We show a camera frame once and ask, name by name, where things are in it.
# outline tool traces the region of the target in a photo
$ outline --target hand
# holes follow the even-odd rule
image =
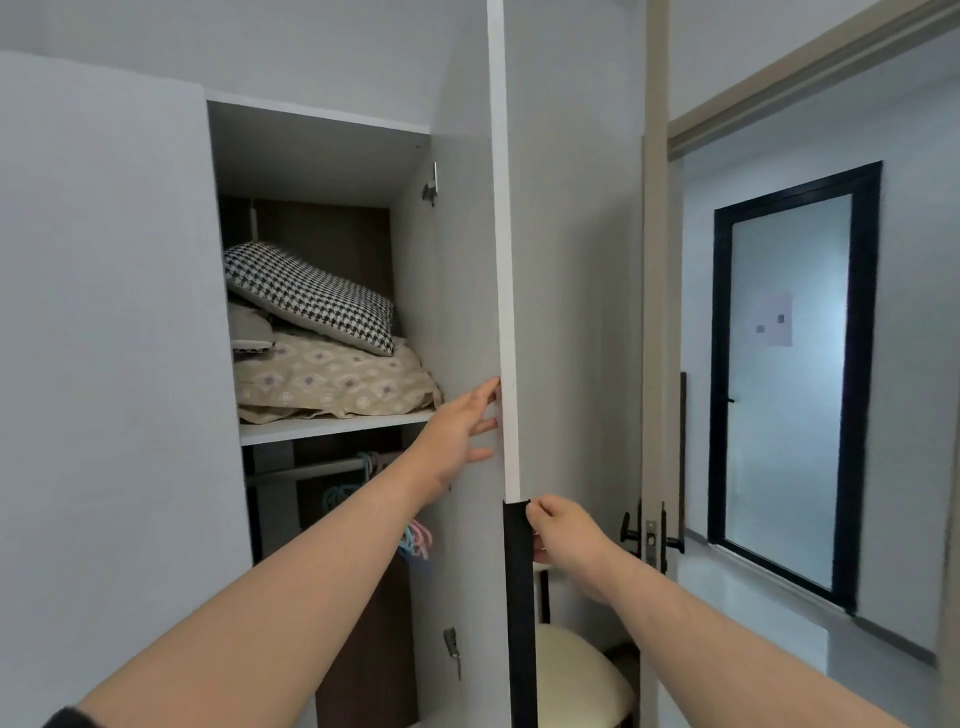
[[[610,601],[614,562],[625,552],[587,511],[572,500],[544,496],[527,504],[527,521],[537,533],[535,561],[566,571],[594,601]]]
[[[410,469],[417,488],[418,510],[442,496],[467,463],[493,457],[492,448],[471,448],[474,435],[496,429],[496,419],[483,414],[496,395],[500,378],[488,379],[471,392],[449,401],[430,418],[420,437],[397,460]]]

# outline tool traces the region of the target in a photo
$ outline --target beige stool cushion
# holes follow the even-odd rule
[[[635,704],[630,684],[596,647],[553,624],[537,625],[540,728],[616,728]]]

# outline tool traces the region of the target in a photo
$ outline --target white shelf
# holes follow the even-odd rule
[[[349,420],[335,420],[320,417],[316,420],[280,420],[269,425],[240,425],[240,445],[264,445],[287,440],[299,440],[304,437],[324,437],[342,432],[359,432],[362,429],[379,429],[425,423],[433,416],[434,410],[414,412],[410,415],[392,415],[389,417],[353,417]]]

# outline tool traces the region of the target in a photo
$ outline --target left hand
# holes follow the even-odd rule
[[[467,463],[493,457],[492,448],[471,448],[469,439],[496,429],[496,419],[483,419],[496,396],[500,377],[444,404],[423,428],[417,441],[397,460],[410,468],[416,481],[419,507],[442,496]]]

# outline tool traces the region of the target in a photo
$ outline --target houndstooth pillow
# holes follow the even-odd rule
[[[394,305],[365,286],[261,242],[229,248],[224,272],[229,290],[284,321],[365,352],[394,353]]]

